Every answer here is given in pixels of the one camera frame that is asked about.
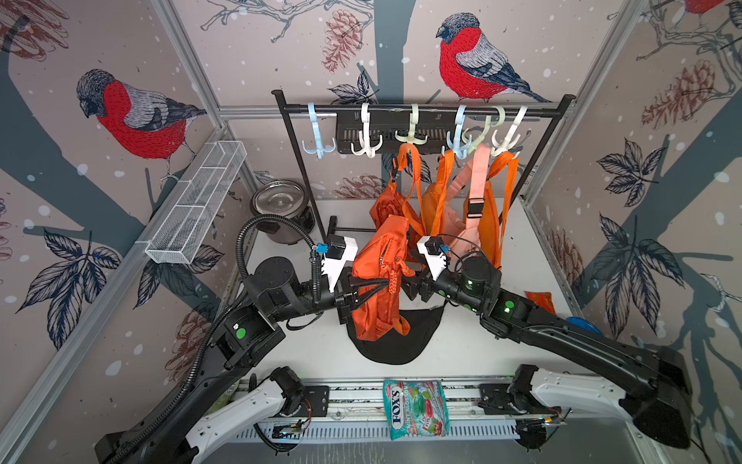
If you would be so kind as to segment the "bright orange sling bag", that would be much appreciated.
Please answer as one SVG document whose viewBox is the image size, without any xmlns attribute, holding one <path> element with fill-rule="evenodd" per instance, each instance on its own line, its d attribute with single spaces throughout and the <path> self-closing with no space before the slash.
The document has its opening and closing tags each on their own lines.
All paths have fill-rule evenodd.
<svg viewBox="0 0 742 464">
<path fill-rule="evenodd" d="M 500 155 L 492 164 L 490 164 L 489 160 L 487 189 L 492 193 L 492 199 L 494 200 L 495 205 L 495 212 L 493 214 L 494 224 L 489 227 L 489 230 L 495 233 L 496 254 L 492 265 L 496 269 L 502 268 L 502 250 L 504 249 L 505 230 L 510 210 L 509 201 L 511 199 L 512 189 L 516 185 L 517 181 L 517 167 L 518 162 L 511 153 Z M 503 171 L 505 171 L 504 202 L 502 203 L 502 208 L 499 208 L 491 184 L 491 179 Z"/>
</svg>

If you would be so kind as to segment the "pink sling bag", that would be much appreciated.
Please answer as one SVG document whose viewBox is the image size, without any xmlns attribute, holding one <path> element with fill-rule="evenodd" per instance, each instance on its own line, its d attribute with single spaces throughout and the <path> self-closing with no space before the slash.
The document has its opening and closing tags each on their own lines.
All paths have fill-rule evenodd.
<svg viewBox="0 0 742 464">
<path fill-rule="evenodd" d="M 485 254 L 491 264 L 496 254 L 495 233 L 489 230 L 495 212 L 492 193 L 488 191 L 490 149 L 480 145 L 467 165 L 448 186 L 446 200 L 456 197 L 464 187 L 469 194 L 464 203 L 463 217 L 451 209 L 446 210 L 444 234 L 448 240 L 451 258 L 463 258 L 475 247 Z"/>
</svg>

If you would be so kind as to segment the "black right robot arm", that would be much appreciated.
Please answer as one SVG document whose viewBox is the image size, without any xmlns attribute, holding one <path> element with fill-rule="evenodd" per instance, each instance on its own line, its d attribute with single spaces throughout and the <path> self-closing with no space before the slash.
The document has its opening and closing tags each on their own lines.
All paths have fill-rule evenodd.
<svg viewBox="0 0 742 464">
<path fill-rule="evenodd" d="M 684 357 L 667 346 L 656 351 L 622 344 L 580 328 L 531 300 L 500 287 L 502 274 L 472 255 L 454 273 L 430 270 L 405 276 L 410 299 L 440 295 L 473 311 L 496 338 L 538 347 L 585 369 L 565 374 L 523 363 L 508 394 L 516 410 L 531 407 L 581 410 L 634 425 L 643 435 L 676 449 L 692 442 L 692 388 Z"/>
</svg>

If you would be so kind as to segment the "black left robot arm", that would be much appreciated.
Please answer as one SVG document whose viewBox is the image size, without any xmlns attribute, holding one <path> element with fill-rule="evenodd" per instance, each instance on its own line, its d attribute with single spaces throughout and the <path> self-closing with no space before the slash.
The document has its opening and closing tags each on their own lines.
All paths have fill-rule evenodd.
<svg viewBox="0 0 742 464">
<path fill-rule="evenodd" d="M 214 414 L 209 409 L 248 375 L 285 338 L 281 322 L 331 309 L 349 315 L 364 301 L 362 280 L 352 275 L 357 243 L 338 235 L 315 243 L 307 232 L 311 276 L 299 282 L 293 263 L 276 256 L 250 273 L 245 237 L 263 222 L 297 224 L 276 215 L 251 218 L 236 241 L 243 290 L 210 326 L 180 385 L 130 430 L 108 434 L 96 444 L 102 463 L 201 463 L 235 433 L 269 417 L 299 411 L 303 383 L 289 367 L 278 367 L 255 390 Z"/>
</svg>

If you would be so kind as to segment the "black sling bag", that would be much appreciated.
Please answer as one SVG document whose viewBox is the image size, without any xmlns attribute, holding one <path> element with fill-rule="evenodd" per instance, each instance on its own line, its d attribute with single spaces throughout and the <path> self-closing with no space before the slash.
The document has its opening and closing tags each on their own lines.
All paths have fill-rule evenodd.
<svg viewBox="0 0 742 464">
<path fill-rule="evenodd" d="M 402 311 L 411 325 L 407 336 L 390 330 L 375 341 L 359 340 L 352 321 L 346 325 L 349 339 L 363 357 L 383 365 L 407 365 L 415 360 L 438 330 L 446 305 L 431 309 L 407 309 Z"/>
</svg>

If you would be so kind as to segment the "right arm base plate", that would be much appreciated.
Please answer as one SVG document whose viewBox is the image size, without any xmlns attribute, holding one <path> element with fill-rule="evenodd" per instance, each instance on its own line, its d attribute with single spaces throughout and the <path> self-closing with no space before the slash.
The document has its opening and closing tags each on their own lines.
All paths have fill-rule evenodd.
<svg viewBox="0 0 742 464">
<path fill-rule="evenodd" d="M 538 402 L 529 392 L 510 392 L 510 384 L 480 384 L 477 406 L 487 416 L 539 415 L 556 417 L 560 407 L 551 408 Z"/>
</svg>

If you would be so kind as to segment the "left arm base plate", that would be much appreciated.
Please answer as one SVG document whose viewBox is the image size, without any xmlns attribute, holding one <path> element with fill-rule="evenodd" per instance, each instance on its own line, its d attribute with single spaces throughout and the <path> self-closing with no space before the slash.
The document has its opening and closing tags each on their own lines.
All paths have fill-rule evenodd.
<svg viewBox="0 0 742 464">
<path fill-rule="evenodd" d="M 330 387 L 326 385 L 307 386 L 301 397 L 293 396 L 287 408 L 281 412 L 287 418 L 324 418 L 328 415 L 330 405 Z"/>
</svg>

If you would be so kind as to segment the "dark orange backpack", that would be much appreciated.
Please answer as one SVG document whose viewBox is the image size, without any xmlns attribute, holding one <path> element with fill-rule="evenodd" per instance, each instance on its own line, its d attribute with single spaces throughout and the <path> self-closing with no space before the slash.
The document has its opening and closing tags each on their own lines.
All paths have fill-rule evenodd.
<svg viewBox="0 0 742 464">
<path fill-rule="evenodd" d="M 397 190 L 395 176 L 406 167 L 412 169 L 412 188 L 408 195 L 403 195 Z M 409 224 L 409 246 L 414 247 L 419 239 L 426 235 L 424 221 L 410 203 L 415 193 L 419 201 L 419 207 L 422 207 L 422 160 L 417 146 L 408 143 L 400 146 L 397 158 L 392 160 L 390 176 L 388 186 L 376 200 L 369 214 L 377 230 L 391 216 L 405 218 Z"/>
</svg>

